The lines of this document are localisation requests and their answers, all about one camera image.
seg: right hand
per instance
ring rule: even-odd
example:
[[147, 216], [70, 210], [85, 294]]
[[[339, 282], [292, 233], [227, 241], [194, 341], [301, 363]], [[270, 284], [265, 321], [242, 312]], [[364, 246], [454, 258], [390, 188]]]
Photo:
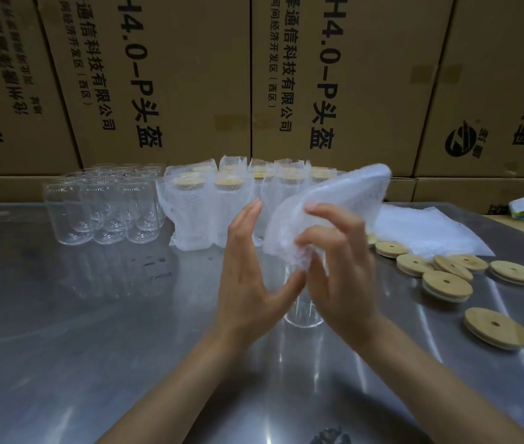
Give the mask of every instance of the right hand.
[[369, 252], [365, 223], [332, 204], [307, 205], [305, 210], [335, 226], [314, 225], [295, 238], [295, 244], [315, 245], [326, 254], [329, 276], [313, 253], [307, 276], [309, 294], [330, 327], [356, 350], [374, 335], [380, 318], [375, 260]]

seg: black logo on box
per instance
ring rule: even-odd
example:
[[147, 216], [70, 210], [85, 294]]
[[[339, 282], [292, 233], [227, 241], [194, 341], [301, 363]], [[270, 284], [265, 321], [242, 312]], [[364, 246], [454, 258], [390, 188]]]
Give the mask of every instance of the black logo on box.
[[464, 120], [463, 125], [451, 131], [445, 141], [445, 151], [452, 157], [461, 157], [469, 153], [476, 145], [477, 133]]

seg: bubble wrap sheet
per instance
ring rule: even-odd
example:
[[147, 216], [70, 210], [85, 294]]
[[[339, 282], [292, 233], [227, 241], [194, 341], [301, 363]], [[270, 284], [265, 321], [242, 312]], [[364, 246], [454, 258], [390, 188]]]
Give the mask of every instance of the bubble wrap sheet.
[[310, 247], [299, 248], [293, 240], [314, 224], [331, 224], [306, 214], [304, 204], [329, 202], [346, 207], [363, 217], [368, 228], [372, 228], [390, 179], [389, 168], [384, 164], [375, 164], [319, 182], [291, 196], [278, 206], [270, 218], [263, 251], [280, 257], [290, 265], [307, 269], [312, 250]]
[[373, 232], [379, 240], [397, 241], [425, 259], [437, 254], [494, 256], [473, 231], [435, 207], [412, 209], [384, 204]]

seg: metal table surface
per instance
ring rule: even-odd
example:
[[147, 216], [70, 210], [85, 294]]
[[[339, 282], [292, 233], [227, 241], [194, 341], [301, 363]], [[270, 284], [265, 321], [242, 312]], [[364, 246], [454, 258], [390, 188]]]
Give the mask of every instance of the metal table surface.
[[[497, 259], [524, 265], [523, 232], [436, 207]], [[223, 252], [172, 249], [171, 229], [147, 245], [68, 247], [54, 239], [41, 204], [0, 205], [0, 443], [95, 441], [196, 343], [212, 320]], [[476, 275], [474, 295], [450, 305], [423, 295], [394, 261], [376, 260], [382, 311], [524, 427], [524, 350], [496, 349], [462, 325], [471, 306], [524, 325], [524, 286]], [[280, 262], [261, 256], [261, 264], [268, 285], [279, 285]], [[314, 440], [321, 431], [331, 438]], [[312, 441], [429, 440], [325, 323], [300, 329], [284, 320], [221, 384], [186, 440]]]

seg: forearm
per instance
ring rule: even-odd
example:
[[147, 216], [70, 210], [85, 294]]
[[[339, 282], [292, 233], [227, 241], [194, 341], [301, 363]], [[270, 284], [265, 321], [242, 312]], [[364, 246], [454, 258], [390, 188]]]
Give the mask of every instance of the forearm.
[[204, 336], [184, 361], [138, 401], [98, 444], [179, 444], [239, 352]]
[[524, 443], [524, 430], [422, 350], [391, 321], [355, 351], [440, 444]]

